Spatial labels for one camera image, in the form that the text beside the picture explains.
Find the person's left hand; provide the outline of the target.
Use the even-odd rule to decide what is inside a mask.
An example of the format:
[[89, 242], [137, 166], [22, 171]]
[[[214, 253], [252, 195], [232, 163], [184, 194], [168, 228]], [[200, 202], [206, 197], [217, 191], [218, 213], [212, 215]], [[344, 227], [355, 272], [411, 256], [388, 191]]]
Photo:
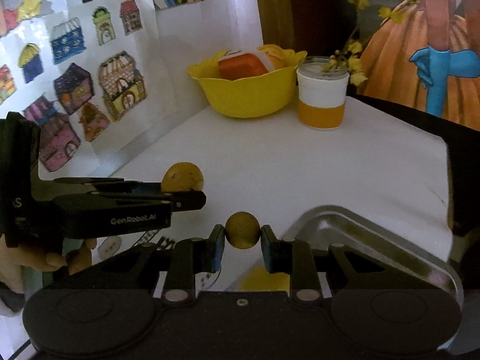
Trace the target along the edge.
[[9, 248], [5, 236], [1, 236], [1, 282], [15, 293], [24, 293], [22, 268], [30, 267], [38, 272], [55, 272], [61, 267], [68, 267], [70, 275], [92, 266], [92, 251], [97, 240], [87, 239], [79, 250], [73, 250], [72, 257], [57, 253], [19, 246]]

